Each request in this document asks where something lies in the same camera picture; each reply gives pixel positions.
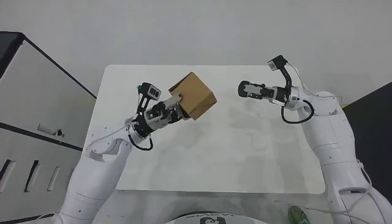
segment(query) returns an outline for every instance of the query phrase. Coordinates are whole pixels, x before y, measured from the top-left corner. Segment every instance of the cabinet drawer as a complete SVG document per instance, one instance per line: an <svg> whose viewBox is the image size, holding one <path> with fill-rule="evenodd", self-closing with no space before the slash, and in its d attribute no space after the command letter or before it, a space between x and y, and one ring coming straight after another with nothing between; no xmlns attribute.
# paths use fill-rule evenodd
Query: cabinet drawer
<svg viewBox="0 0 392 224"><path fill-rule="evenodd" d="M26 41L0 78L0 122L78 147L95 101ZM51 135L59 129L64 137Z"/></svg>
<svg viewBox="0 0 392 224"><path fill-rule="evenodd" d="M4 129L0 148L0 222L58 211L81 152Z"/></svg>

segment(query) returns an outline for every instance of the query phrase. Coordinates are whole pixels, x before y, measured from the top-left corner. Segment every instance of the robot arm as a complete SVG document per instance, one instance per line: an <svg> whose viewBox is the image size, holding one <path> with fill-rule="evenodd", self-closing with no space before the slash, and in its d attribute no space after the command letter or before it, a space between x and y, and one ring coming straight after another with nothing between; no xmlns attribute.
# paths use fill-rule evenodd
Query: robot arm
<svg viewBox="0 0 392 224"><path fill-rule="evenodd" d="M328 191L330 210L316 210L331 213L335 223L392 223L391 204L363 175L363 164L355 155L353 131L336 97L329 92L313 94L305 86L291 86L286 63L282 56L268 63L272 70L281 70L286 79L284 88L242 81L239 96L278 104L285 122L302 125L306 140L320 161ZM300 121L287 121L284 109L297 111Z"/></svg>
<svg viewBox="0 0 392 224"><path fill-rule="evenodd" d="M116 188L131 150L151 150L151 133L189 116L178 104L176 94L158 102L147 110L150 100L158 100L160 90L143 83L138 87L142 95L137 114L125 121L125 126L115 134L93 141L82 153L73 171L64 204L55 223L92 223L97 212ZM149 137L150 148L138 146Z"/></svg>

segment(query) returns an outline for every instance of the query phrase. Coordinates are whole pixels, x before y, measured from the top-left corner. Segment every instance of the floor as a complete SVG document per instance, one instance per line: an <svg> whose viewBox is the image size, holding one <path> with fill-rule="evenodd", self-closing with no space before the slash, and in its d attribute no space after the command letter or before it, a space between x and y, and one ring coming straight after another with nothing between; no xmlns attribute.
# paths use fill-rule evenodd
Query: floor
<svg viewBox="0 0 392 224"><path fill-rule="evenodd" d="M391 81L391 3L0 0L0 30L25 33L95 94L110 64L264 65L283 54L310 89L351 103ZM288 223L288 205L274 200L326 208L323 195L115 191L95 223L158 224L205 210Z"/></svg>

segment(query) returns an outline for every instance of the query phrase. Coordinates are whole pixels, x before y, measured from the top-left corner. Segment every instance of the cardboard box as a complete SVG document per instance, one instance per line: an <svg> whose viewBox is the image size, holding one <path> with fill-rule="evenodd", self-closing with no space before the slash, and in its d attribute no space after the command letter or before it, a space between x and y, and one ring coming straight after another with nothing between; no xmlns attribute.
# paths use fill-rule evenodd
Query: cardboard box
<svg viewBox="0 0 392 224"><path fill-rule="evenodd" d="M179 105L194 120L198 119L216 103L213 92L208 89L194 72L185 76L185 78L170 88L169 92L171 95L181 95Z"/></svg>

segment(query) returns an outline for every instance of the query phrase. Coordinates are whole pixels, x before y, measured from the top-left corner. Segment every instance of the white table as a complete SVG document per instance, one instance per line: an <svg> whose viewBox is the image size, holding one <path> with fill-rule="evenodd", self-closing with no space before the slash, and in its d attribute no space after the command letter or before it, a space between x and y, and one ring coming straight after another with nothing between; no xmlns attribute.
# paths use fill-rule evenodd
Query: white table
<svg viewBox="0 0 392 224"><path fill-rule="evenodd" d="M154 149L134 149L116 189L187 192L323 193L319 161L302 127L281 119L281 108L237 95L242 80L284 86L268 66L111 65L105 69L85 147L124 124L137 107L136 86L167 89L195 72L214 92L215 104L197 121L180 121L152 134ZM288 67L293 85L299 84ZM286 111L287 119L298 120ZM148 147L148 140L141 145Z"/></svg>

